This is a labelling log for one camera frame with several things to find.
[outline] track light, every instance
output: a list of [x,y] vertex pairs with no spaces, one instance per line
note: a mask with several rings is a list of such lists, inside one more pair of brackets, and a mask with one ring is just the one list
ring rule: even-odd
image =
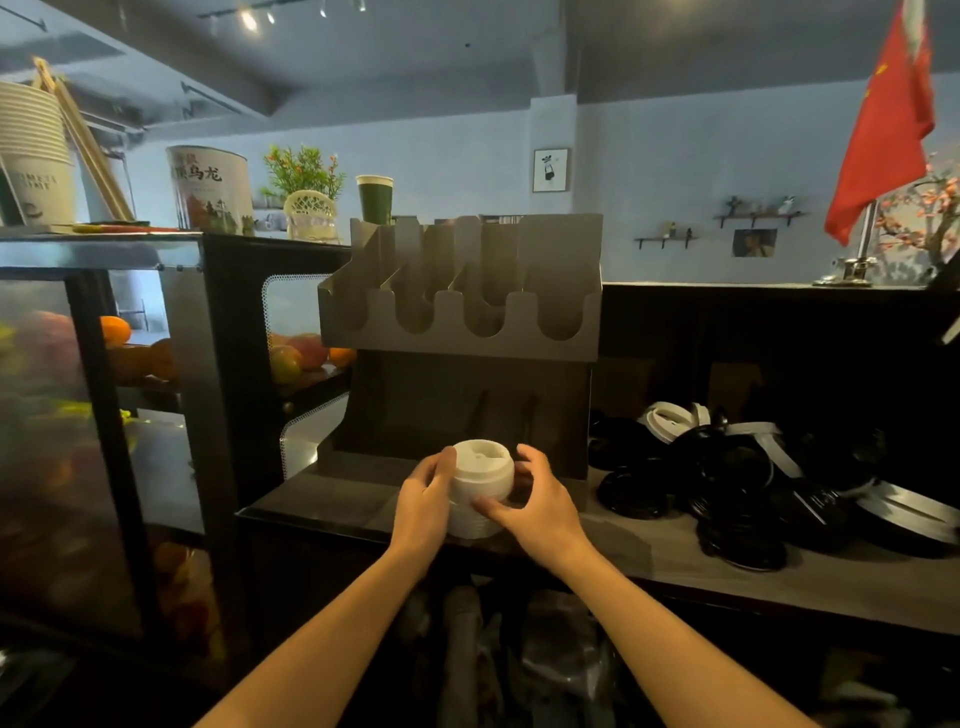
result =
[[240,13],[240,20],[243,21],[244,27],[251,33],[256,33],[260,28],[259,24],[256,22],[256,17],[254,17],[253,13],[250,11],[242,11]]

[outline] photo on wall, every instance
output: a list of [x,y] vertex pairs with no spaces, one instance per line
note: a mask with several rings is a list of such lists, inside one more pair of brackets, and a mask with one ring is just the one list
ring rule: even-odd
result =
[[566,192],[569,149],[537,149],[534,152],[534,192]]
[[733,231],[733,257],[773,257],[776,251],[776,228]]

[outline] flagpole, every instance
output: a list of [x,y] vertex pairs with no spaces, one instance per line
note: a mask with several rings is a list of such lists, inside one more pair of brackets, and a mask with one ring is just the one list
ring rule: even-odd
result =
[[876,200],[867,205],[867,214],[863,218],[863,230],[860,231],[860,245],[856,249],[856,259],[864,264],[864,272],[866,272],[867,261],[869,260],[867,253],[870,251],[870,240],[874,236],[874,228],[876,228],[876,209]]
[[870,241],[874,237],[878,207],[876,200],[871,200],[870,204],[867,205],[867,212],[863,216],[863,230],[860,231],[860,243],[856,247],[856,257],[850,257],[846,260],[840,258],[835,261],[838,267],[842,266],[842,275],[825,276],[819,280],[814,280],[814,285],[847,288],[865,288],[873,285],[867,280],[867,271],[870,270],[872,265],[876,265],[876,258],[868,257],[867,253],[870,251]]

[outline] countertop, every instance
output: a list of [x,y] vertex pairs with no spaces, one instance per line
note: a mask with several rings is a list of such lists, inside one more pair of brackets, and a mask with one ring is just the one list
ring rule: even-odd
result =
[[[317,464],[241,515],[385,542],[393,524],[396,486],[414,465],[394,458],[321,452]],[[564,484],[581,510],[590,540],[641,585],[655,582],[960,636],[960,558],[921,559],[864,542],[839,555],[789,546],[786,569],[745,571],[706,556],[697,544],[695,521],[686,514],[634,521],[603,508],[594,489],[604,474],[591,471],[586,482]],[[448,537],[447,542],[526,558],[506,532],[479,541]]]

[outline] artificial plant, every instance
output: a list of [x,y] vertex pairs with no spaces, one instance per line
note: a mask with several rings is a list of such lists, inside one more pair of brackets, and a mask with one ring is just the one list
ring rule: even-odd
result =
[[300,145],[300,150],[294,152],[290,147],[280,149],[271,144],[270,152],[263,160],[267,164],[270,182],[279,192],[270,187],[264,187],[260,191],[281,200],[301,189],[323,192],[331,200],[336,200],[347,178],[345,173],[337,171],[340,166],[337,156],[331,155],[330,162],[326,163],[317,147]]

